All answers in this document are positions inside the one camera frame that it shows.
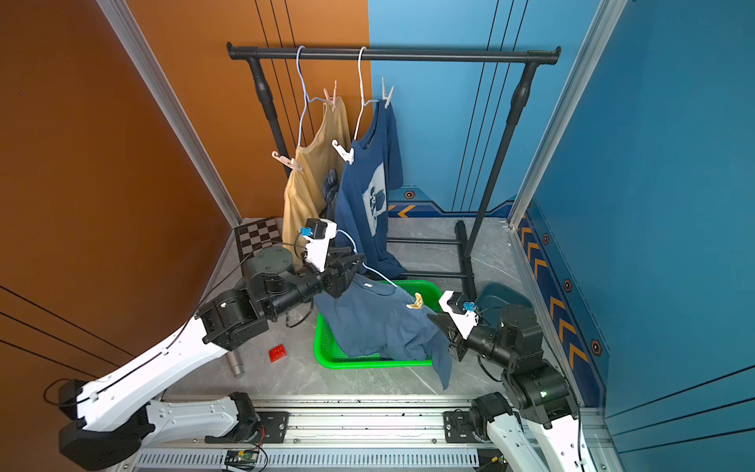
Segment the yellow clothespin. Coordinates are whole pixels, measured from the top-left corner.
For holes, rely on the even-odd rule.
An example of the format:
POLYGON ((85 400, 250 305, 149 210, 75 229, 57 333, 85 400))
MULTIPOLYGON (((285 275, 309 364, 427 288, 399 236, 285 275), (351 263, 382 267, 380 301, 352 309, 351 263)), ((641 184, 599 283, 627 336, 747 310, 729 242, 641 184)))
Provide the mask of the yellow clothespin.
POLYGON ((422 310, 424 307, 424 299, 421 293, 415 293, 415 300, 411 304, 407 304, 407 308, 411 310, 422 310))

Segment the slate blue t-shirt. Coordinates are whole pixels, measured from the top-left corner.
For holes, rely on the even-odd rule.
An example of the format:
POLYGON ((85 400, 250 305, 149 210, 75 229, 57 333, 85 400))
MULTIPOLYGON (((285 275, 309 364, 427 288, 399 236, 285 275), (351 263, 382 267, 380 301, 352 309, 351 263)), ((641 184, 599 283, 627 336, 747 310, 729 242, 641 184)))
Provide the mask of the slate blue t-shirt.
POLYGON ((358 275, 340 298, 326 293, 314 298, 315 308, 335 336, 340 349, 349 357, 379 354, 398 361, 432 360, 443 389, 450 384, 453 359, 449 341, 428 319, 438 313, 424 305, 411 310, 412 295, 358 275))

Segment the light blue wire hanger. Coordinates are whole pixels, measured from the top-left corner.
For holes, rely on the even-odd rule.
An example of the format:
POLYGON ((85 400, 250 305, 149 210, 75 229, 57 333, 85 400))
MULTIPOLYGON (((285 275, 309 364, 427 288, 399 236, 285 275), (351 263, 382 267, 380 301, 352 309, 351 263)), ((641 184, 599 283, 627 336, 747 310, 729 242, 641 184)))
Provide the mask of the light blue wire hanger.
MULTIPOLYGON (((361 254, 358 251, 358 247, 357 247, 356 241, 352 238, 352 236, 348 232, 344 231, 343 229, 338 229, 338 230, 336 230, 336 233, 344 235, 349 240, 349 242, 351 243, 352 249, 353 249, 353 251, 354 251, 355 254, 361 254)), ((377 269, 374 269, 373 267, 371 267, 370 265, 368 265, 366 263, 366 261, 367 261, 366 256, 364 256, 364 257, 365 257, 365 262, 363 263, 363 267, 366 269, 366 271, 371 271, 372 273, 374 273, 379 278, 381 278, 383 281, 387 282, 388 284, 392 285, 393 287, 398 287, 398 285, 394 281, 392 281, 391 279, 389 279, 388 277, 386 277, 383 273, 381 273, 377 269)))

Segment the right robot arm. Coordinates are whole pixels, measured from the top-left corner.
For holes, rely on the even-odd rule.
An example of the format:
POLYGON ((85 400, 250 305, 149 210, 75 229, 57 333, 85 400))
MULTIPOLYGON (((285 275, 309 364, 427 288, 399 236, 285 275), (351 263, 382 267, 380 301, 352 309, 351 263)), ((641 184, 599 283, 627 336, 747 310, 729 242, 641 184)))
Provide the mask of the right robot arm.
POLYGON ((474 434, 503 454, 511 471, 595 471, 576 396, 544 357, 544 334, 534 310, 508 304, 493 328, 483 317, 450 308, 430 320, 451 345, 503 369, 505 393, 471 402, 474 434))

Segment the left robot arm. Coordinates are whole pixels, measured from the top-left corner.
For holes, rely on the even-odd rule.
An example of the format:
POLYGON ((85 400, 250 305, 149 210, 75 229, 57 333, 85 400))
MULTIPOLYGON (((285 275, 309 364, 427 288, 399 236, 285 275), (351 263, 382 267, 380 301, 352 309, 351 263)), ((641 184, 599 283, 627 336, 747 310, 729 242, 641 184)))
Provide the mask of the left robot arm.
POLYGON ((200 306, 165 340, 96 381, 71 380, 59 387, 57 407, 70 420, 59 433, 59 452, 86 471, 98 471, 148 444, 190 438, 259 442, 263 426, 246 393, 179 403, 157 395, 316 295, 340 297, 363 261, 350 249, 334 248, 324 253, 323 267, 295 269, 292 254, 280 245, 245 257, 238 283, 200 306))

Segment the teal plastic bin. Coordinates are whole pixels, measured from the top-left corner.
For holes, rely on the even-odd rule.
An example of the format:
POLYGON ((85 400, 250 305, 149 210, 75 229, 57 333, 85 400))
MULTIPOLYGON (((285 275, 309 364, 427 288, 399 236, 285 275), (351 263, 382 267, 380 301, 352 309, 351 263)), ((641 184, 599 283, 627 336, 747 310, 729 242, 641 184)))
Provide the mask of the teal plastic bin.
POLYGON ((533 308, 531 301, 523 294, 501 283, 488 283, 475 301, 483 318, 492 326, 499 322, 499 312, 508 305, 522 305, 533 308))

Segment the green plastic basket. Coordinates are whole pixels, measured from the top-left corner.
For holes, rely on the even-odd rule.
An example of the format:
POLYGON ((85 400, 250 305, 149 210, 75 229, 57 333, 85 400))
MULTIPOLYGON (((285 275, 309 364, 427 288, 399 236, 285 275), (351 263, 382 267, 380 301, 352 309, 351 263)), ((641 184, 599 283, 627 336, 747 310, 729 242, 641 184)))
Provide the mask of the green plastic basket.
MULTIPOLYGON (((425 305, 431 310, 440 310, 438 301, 440 301, 442 291, 434 283, 417 279, 397 280, 395 283, 412 295, 419 293, 423 297, 425 305)), ((349 357, 340 349, 330 326, 321 314, 318 314, 313 352, 322 367, 332 370, 388 369, 432 365, 430 358, 422 361, 398 361, 381 357, 379 354, 349 357)))

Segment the tan yellow t-shirt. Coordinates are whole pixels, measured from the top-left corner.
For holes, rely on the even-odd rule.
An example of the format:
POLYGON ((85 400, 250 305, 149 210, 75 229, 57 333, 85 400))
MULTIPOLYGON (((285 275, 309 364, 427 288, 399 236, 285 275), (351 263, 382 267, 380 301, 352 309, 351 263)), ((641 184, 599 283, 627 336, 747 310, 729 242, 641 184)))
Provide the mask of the tan yellow t-shirt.
POLYGON ((291 172, 284 190, 281 237, 284 248, 292 254, 298 267, 303 263, 301 250, 293 245, 305 243, 300 238, 301 228, 309 218, 320 218, 324 212, 334 209, 346 161, 334 149, 333 142, 338 142, 346 151, 351 147, 347 110, 342 98, 336 98, 335 104, 324 106, 322 124, 312 143, 297 147, 295 160, 301 169, 291 172))

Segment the red toy block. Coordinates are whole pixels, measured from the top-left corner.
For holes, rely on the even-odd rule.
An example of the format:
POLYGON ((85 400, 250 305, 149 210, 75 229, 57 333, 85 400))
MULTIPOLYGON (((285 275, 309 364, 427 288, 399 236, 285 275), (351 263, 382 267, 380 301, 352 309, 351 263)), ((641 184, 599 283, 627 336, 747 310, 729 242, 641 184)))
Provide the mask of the red toy block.
POLYGON ((271 348, 271 350, 269 350, 269 361, 271 361, 271 363, 275 363, 286 357, 287 357, 287 351, 285 349, 285 346, 282 344, 279 344, 275 346, 274 348, 271 348))

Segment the navy printed t-shirt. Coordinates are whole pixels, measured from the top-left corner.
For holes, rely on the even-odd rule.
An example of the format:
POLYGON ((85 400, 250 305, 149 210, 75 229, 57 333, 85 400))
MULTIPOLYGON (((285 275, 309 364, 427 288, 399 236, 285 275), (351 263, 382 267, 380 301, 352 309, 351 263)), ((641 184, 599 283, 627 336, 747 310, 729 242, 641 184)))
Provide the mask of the navy printed t-shirt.
MULTIPOLYGON (((352 143, 354 162, 344 165, 336 197, 335 223, 356 241, 366 263, 390 279, 402 277, 405 268, 387 250, 389 192, 403 185, 401 151, 393 108, 375 104, 365 135, 352 143)), ((337 234, 339 247, 352 249, 337 234)))

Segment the checkered chess board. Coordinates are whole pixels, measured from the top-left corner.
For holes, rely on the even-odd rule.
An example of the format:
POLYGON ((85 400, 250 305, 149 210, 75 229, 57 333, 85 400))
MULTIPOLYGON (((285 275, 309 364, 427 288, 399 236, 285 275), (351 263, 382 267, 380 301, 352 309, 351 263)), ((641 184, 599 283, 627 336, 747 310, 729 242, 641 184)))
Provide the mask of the checkered chess board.
POLYGON ((276 218, 260 218, 243 223, 235 227, 233 232, 239 260, 282 242, 276 218))

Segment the white clothespin front navy shirt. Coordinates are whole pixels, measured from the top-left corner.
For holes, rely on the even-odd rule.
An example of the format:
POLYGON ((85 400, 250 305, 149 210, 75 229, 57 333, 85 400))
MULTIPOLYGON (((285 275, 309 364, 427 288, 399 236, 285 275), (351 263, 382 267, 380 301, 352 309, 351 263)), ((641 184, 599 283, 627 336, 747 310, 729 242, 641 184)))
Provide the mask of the white clothespin front navy shirt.
POLYGON ((347 149, 345 149, 345 147, 343 147, 342 145, 340 145, 340 143, 339 143, 338 140, 333 140, 331 142, 331 145, 336 150, 336 152, 338 153, 338 155, 345 162, 347 162, 348 164, 352 164, 354 162, 354 157, 355 157, 355 151, 354 151, 354 149, 350 149, 349 151, 347 151, 347 149))

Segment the white clothespin navy shirt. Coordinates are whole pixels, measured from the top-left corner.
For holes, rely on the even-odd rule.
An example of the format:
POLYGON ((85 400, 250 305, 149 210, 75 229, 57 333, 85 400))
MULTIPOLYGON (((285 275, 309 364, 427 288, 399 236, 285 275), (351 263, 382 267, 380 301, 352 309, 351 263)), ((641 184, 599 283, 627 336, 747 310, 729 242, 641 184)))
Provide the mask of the white clothespin navy shirt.
POLYGON ((354 162, 354 157, 355 157, 355 151, 354 151, 354 149, 350 149, 349 151, 347 151, 347 149, 345 149, 345 147, 343 147, 342 145, 340 145, 340 143, 339 143, 338 140, 333 140, 331 142, 331 145, 336 150, 336 152, 338 153, 338 155, 345 162, 347 162, 348 164, 352 164, 354 162))
POLYGON ((395 87, 387 88, 385 77, 381 78, 381 104, 384 109, 389 108, 391 100, 395 91, 395 87))

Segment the pink clothespin front tan shirt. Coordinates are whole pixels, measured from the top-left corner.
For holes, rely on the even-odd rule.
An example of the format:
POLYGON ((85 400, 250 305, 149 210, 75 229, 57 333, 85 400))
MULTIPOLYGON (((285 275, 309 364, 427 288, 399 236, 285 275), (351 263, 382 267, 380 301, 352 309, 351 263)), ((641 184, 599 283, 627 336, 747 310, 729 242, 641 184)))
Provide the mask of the pink clothespin front tan shirt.
POLYGON ((283 164, 288 169, 291 169, 293 171, 302 172, 303 167, 300 165, 300 162, 297 159, 291 159, 290 157, 286 157, 285 155, 281 155, 277 151, 273 151, 271 153, 271 157, 281 164, 283 164))

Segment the pink clothespin tan shirt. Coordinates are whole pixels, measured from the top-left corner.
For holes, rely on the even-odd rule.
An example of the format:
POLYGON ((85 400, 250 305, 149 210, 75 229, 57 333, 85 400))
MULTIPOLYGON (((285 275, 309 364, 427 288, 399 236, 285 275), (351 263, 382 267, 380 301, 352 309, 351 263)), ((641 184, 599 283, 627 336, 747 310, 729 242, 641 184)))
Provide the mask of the pink clothespin tan shirt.
POLYGON ((300 165, 300 162, 297 159, 291 159, 290 157, 286 157, 285 155, 281 155, 277 151, 273 151, 271 153, 271 157, 281 164, 283 164, 288 169, 291 169, 293 171, 302 172, 303 167, 300 165))
POLYGON ((324 89, 324 101, 330 107, 332 111, 336 111, 337 108, 337 82, 333 83, 332 92, 328 89, 324 89))

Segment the silver metal cylinder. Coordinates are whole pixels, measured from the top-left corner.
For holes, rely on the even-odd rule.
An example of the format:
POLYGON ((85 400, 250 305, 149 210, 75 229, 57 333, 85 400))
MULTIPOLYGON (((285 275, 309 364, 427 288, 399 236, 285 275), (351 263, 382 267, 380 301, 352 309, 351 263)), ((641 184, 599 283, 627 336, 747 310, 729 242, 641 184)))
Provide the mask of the silver metal cylinder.
POLYGON ((240 378, 245 374, 245 366, 240 355, 236 351, 230 351, 226 355, 227 362, 235 378, 240 378))

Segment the pink clothespin rear tan shirt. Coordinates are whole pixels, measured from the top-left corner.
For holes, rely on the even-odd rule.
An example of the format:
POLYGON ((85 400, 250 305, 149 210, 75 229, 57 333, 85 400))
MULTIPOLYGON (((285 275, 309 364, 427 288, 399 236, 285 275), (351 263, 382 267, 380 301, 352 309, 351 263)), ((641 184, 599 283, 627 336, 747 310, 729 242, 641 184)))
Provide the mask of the pink clothespin rear tan shirt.
POLYGON ((336 111, 337 108, 337 82, 333 83, 332 92, 328 89, 324 89, 324 101, 330 107, 332 111, 336 111))

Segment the white clothespin rear navy shirt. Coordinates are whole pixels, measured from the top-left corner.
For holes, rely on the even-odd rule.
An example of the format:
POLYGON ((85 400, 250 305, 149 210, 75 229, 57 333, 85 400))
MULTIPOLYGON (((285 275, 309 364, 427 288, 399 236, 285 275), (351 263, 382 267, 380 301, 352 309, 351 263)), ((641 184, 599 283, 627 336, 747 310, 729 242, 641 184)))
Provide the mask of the white clothespin rear navy shirt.
POLYGON ((395 91, 395 87, 387 88, 385 77, 381 78, 381 104, 384 109, 389 108, 391 100, 395 91))

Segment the green circuit board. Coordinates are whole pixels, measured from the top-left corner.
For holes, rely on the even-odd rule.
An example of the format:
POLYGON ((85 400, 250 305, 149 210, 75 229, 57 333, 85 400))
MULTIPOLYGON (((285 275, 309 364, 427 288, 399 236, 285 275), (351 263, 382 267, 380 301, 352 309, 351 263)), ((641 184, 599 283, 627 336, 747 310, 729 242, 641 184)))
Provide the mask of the green circuit board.
POLYGON ((223 460, 225 471, 255 471, 263 465, 261 453, 256 448, 245 450, 228 450, 223 460))

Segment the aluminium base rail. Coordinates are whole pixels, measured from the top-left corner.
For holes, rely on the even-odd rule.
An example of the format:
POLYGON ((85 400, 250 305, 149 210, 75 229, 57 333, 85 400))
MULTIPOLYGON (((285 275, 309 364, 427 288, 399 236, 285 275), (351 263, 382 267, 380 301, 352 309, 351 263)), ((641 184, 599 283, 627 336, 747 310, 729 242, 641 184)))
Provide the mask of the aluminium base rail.
MULTIPOLYGON (((184 439, 143 446, 118 471, 225 471, 228 450, 256 448, 255 471, 501 470, 511 471, 491 442, 478 438, 462 396, 261 396, 252 399, 263 434, 251 444, 184 439)), ((580 412, 597 469, 621 462, 597 410, 580 412)))

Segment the aluminium corner post left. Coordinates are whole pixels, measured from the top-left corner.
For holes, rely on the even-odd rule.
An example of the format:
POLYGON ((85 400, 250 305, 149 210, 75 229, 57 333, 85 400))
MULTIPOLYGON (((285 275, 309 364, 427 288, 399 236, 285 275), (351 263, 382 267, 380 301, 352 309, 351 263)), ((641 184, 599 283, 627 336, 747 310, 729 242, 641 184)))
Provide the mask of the aluminium corner post left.
POLYGON ((96 1, 196 171, 232 227, 243 218, 126 1, 96 1))

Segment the aluminium corner post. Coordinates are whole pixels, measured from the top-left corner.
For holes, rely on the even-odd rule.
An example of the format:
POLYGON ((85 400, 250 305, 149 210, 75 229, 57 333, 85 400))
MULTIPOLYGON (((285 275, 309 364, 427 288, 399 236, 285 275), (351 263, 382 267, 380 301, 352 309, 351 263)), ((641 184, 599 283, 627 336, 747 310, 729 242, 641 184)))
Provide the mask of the aluminium corner post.
POLYGON ((507 218, 511 231, 519 228, 532 203, 627 3, 627 0, 600 2, 507 218))
POLYGON ((126 1, 96 1, 196 171, 232 227, 243 218, 126 1))

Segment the aluminium corner post right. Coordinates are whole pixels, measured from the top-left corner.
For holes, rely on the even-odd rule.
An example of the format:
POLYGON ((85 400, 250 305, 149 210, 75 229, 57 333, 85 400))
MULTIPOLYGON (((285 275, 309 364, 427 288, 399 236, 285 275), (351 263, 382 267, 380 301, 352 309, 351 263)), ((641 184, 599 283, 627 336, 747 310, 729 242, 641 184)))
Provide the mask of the aluminium corner post right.
POLYGON ((519 228, 532 203, 627 3, 627 0, 600 2, 507 218, 511 231, 519 228))

